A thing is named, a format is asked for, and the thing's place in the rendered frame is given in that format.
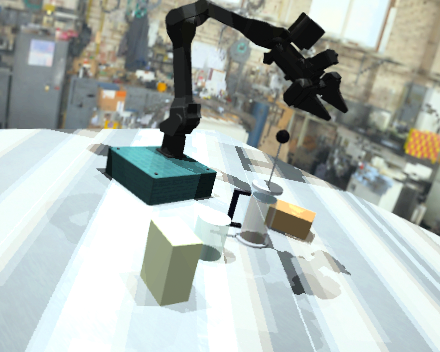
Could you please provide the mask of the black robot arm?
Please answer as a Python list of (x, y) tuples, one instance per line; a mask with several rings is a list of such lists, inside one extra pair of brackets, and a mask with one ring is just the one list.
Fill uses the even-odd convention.
[[(263, 64), (271, 65), (275, 62), (282, 72), (291, 61), (301, 55), (291, 42), (301, 51), (304, 48), (308, 50), (325, 34), (320, 24), (305, 12), (286, 29), (243, 17), (210, 0), (198, 0), (171, 9), (166, 15), (165, 25), (173, 42), (175, 98), (170, 108), (170, 117), (160, 124), (163, 137), (161, 147), (156, 148), (156, 151), (167, 158), (186, 158), (183, 154), (185, 134), (191, 134), (202, 118), (201, 104), (195, 103), (192, 96), (191, 43), (196, 34), (196, 27), (204, 24), (208, 18), (216, 19), (238, 30), (258, 46), (271, 49), (269, 53), (264, 53)], [(307, 59), (299, 60), (308, 78), (311, 78), (315, 71), (324, 74), (324, 69), (339, 63), (338, 54), (331, 49)]]

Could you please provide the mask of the glass french press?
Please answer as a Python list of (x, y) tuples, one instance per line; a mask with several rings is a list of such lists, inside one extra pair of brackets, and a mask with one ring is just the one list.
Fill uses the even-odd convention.
[[(228, 210), (231, 218), (230, 227), (239, 228), (235, 238), (242, 244), (252, 248), (264, 248), (268, 244), (268, 236), (271, 230), (276, 211), (284, 193), (284, 188), (271, 182), (276, 162), (282, 143), (286, 143), (289, 132), (285, 129), (277, 131), (276, 138), (280, 142), (275, 163), (269, 181), (255, 179), (252, 182), (251, 191), (234, 188), (233, 196)], [(232, 222), (239, 195), (249, 196), (242, 223)]]

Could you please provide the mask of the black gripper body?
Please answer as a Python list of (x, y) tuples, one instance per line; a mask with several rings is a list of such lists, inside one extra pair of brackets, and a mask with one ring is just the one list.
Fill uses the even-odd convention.
[[(305, 61), (308, 60), (300, 55), (291, 61), (283, 71), (285, 74), (284, 78), (292, 81), (289, 89), (283, 93), (283, 100), (288, 106), (295, 105), (297, 100), (312, 86), (316, 87), (316, 94), (322, 96), (334, 82), (342, 78), (337, 72), (329, 72), (323, 75), (321, 72), (314, 72), (313, 70), (315, 74), (308, 78), (300, 65), (300, 58), (303, 58)], [(323, 77), (321, 78), (322, 75)]]

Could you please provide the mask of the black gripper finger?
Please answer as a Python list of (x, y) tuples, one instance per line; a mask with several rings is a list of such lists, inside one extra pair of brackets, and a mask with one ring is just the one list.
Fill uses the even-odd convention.
[(334, 82), (329, 90), (324, 93), (320, 98), (328, 102), (332, 106), (336, 107), (336, 109), (340, 110), (341, 112), (347, 113), (349, 109), (341, 94), (339, 85), (340, 83), (341, 80)]
[(327, 110), (317, 98), (316, 87), (313, 86), (309, 88), (299, 100), (297, 100), (293, 107), (309, 112), (325, 119), (326, 121), (331, 118)]

